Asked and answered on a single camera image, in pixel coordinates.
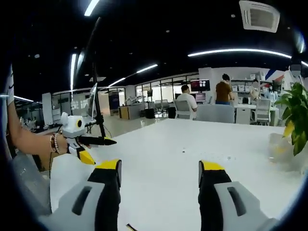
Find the potted plant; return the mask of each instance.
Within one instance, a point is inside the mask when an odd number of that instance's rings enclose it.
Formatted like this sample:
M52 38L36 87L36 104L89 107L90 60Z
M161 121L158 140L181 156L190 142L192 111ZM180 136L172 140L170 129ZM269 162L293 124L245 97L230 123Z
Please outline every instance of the potted plant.
M305 148L308 139L308 92L298 82L292 86L291 90L285 91L287 93L282 95L275 104L286 106L282 115L282 120L285 120L283 137L291 135L293 155L294 157L298 155L296 165L302 168L308 166L308 150Z

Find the ceiling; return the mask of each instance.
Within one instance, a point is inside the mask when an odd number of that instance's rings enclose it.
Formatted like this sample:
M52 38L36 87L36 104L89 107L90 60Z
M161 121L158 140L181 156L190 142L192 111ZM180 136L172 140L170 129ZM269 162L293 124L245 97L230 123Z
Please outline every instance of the ceiling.
M272 0L260 2L272 4L281 11L277 33L244 30L238 0L223 3L100 0L91 17L85 17L89 2L32 0L18 8L16 15L20 20L14 25L15 95L39 101L42 93L69 90L71 55L86 47L98 17L102 19L88 61L75 78L75 89L93 85L89 82L93 61L97 76L106 77L99 86L108 86L153 64L158 67L135 74L118 85L196 72L200 67L253 66L285 70L289 59L266 54L187 55L224 48L254 48L292 55L296 30L292 22L301 26L297 23L301 22L299 18L291 14L290 5L277 5ZM306 53L301 58L308 61Z

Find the white table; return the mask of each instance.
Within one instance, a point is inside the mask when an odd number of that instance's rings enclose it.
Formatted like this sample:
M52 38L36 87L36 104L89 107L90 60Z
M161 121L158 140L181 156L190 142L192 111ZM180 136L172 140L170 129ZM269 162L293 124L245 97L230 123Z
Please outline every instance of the white table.
M250 124L250 115L251 115L251 110L256 110L257 106L252 105L252 104L238 104L235 105L234 108L236 109L236 113L239 112L239 110L249 110L244 113L242 116L243 122L238 122L236 120L236 123L244 123L244 124ZM270 107L270 125L271 126L276 126L278 124L278 119L279 119L279 108L277 107Z
M268 160L268 136L281 127L166 119L92 148L96 162L122 159L119 230L199 231L198 162L218 162L280 218L296 193L299 173L282 172Z

